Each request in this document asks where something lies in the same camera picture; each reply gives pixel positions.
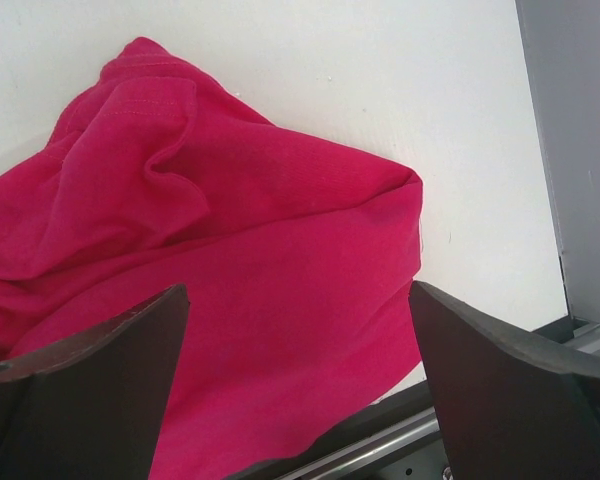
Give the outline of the magenta pink t shirt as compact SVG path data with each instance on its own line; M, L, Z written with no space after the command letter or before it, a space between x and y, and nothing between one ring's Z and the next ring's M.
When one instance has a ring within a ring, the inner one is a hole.
M182 284L155 479L292 457L419 363L422 182L130 42L0 176L0 361Z

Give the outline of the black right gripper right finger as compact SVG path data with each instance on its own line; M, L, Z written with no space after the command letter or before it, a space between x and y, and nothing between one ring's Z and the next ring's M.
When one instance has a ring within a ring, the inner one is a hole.
M413 325L457 479L600 479L600 356L423 282Z

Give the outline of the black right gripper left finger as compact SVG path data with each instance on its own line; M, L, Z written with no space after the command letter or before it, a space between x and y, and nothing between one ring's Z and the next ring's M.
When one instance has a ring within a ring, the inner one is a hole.
M173 286L0 362L0 479L146 479L186 330Z

